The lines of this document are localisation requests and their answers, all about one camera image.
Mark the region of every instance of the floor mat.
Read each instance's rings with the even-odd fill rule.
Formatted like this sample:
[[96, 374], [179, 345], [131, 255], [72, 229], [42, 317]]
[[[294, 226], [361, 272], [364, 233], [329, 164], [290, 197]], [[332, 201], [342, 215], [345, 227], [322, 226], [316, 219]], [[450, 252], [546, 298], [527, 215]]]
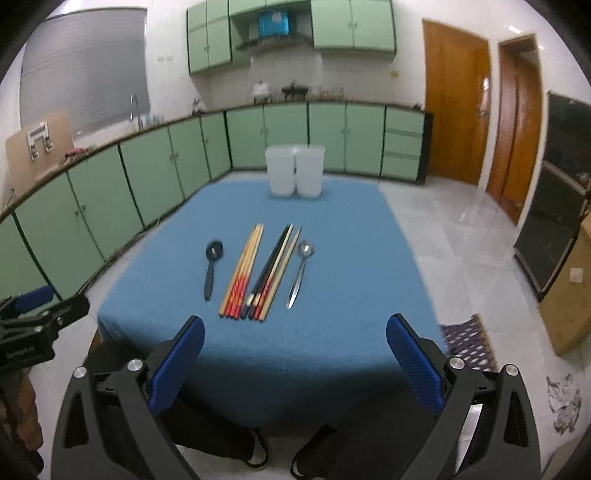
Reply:
[[479, 313], [459, 325], [442, 325], [451, 355], [458, 356], [474, 370], [496, 372], [496, 359]]

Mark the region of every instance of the blue tablecloth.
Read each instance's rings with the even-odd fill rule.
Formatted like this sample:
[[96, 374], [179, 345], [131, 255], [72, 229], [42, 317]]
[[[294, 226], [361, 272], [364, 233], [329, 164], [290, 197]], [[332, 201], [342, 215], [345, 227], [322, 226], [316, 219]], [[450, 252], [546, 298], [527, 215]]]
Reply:
[[[315, 247], [300, 294], [285, 308], [299, 258], [292, 257], [264, 323], [220, 319], [217, 310], [244, 243], [265, 224], [258, 276], [287, 223]], [[204, 250], [221, 239], [212, 300], [203, 300]], [[275, 422], [337, 425], [353, 403], [405, 383], [385, 328], [402, 313], [442, 349], [423, 282], [376, 185], [325, 182], [319, 199], [270, 196], [264, 181], [211, 184], [149, 240], [99, 311], [103, 336], [144, 352], [200, 316], [205, 345], [187, 388], [243, 426]]]

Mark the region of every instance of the metal screw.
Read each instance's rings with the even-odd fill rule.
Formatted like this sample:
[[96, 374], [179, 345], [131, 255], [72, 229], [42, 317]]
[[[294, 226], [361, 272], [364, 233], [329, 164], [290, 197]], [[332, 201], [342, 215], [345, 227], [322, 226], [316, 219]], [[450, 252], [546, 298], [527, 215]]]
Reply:
[[76, 370], [74, 370], [74, 376], [76, 378], [82, 378], [86, 376], [86, 368], [84, 367], [78, 367], [76, 368]]
[[466, 363], [460, 357], [454, 356], [449, 359], [449, 365], [450, 367], [455, 368], [456, 370], [461, 370], [466, 366]]
[[144, 366], [144, 363], [140, 359], [136, 358], [135, 360], [130, 360], [130, 362], [127, 364], [127, 370], [131, 370], [132, 372], [137, 372], [143, 366]]
[[519, 369], [515, 365], [509, 364], [505, 367], [505, 372], [512, 377], [516, 377], [519, 374]]

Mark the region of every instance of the window blind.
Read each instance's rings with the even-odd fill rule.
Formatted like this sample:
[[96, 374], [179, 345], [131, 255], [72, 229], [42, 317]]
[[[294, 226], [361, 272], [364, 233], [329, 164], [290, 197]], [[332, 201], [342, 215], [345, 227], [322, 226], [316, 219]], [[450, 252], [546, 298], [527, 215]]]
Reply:
[[74, 137], [129, 118], [130, 97], [150, 111], [145, 9], [75, 12], [43, 22], [22, 61], [21, 127], [65, 108]]

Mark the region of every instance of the blue box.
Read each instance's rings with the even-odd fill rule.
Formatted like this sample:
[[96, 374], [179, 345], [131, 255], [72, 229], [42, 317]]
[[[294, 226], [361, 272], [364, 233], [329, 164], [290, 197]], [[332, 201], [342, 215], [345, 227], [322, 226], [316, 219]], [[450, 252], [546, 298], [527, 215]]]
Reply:
[[287, 10], [265, 12], [259, 15], [259, 38], [290, 35], [290, 17]]

